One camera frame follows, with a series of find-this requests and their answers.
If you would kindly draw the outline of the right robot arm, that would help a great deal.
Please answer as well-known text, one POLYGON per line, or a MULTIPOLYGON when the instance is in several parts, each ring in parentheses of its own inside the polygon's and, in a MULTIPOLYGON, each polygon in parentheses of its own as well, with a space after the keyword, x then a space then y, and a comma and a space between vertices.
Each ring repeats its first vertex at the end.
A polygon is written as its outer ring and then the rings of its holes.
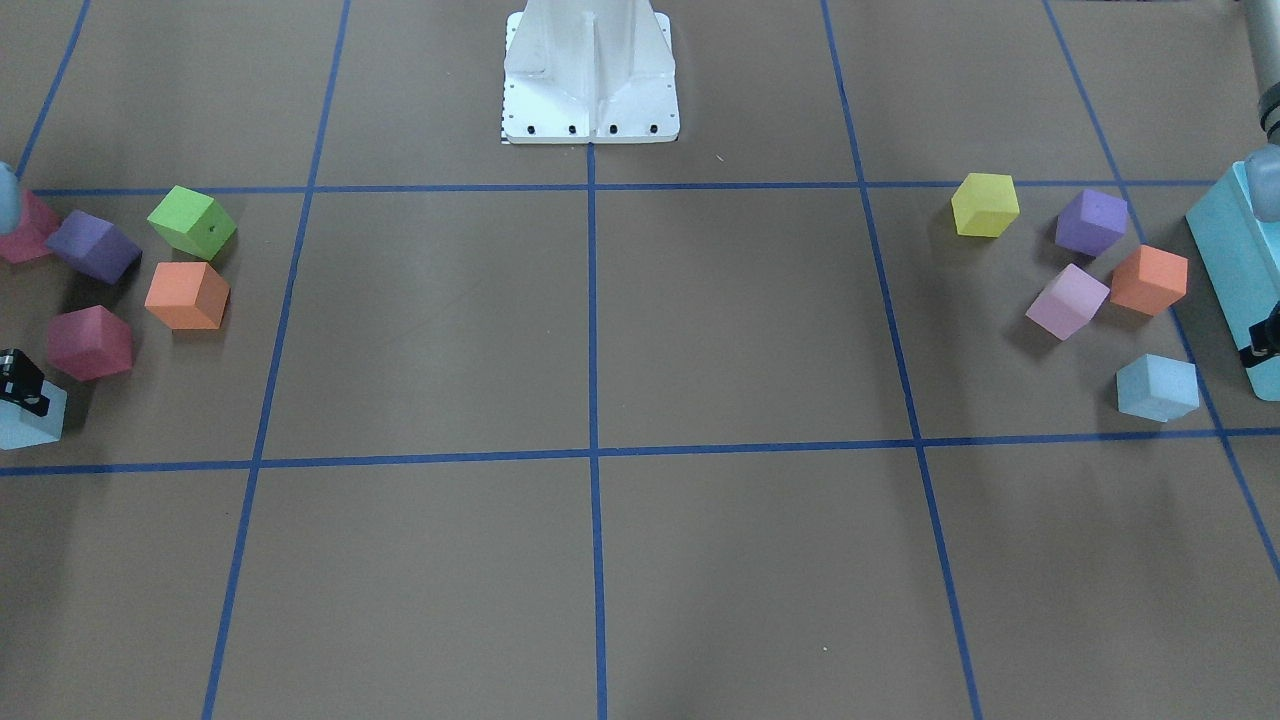
MULTIPOLYGON (((22 197, 14 170, 1 163, 1 232, 20 224, 22 197)), ((44 391, 44 372, 19 348, 1 351, 1 400, 33 416, 47 416, 51 400, 44 391)))

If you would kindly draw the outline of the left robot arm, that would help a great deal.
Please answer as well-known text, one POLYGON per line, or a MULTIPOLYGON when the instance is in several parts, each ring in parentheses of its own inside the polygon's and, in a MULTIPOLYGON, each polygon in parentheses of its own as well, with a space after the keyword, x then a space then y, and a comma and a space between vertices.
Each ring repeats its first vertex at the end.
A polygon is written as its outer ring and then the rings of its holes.
POLYGON ((1258 90, 1257 117, 1267 143, 1245 156, 1245 183, 1254 219, 1279 220, 1279 3, 1244 1, 1245 28, 1258 90))

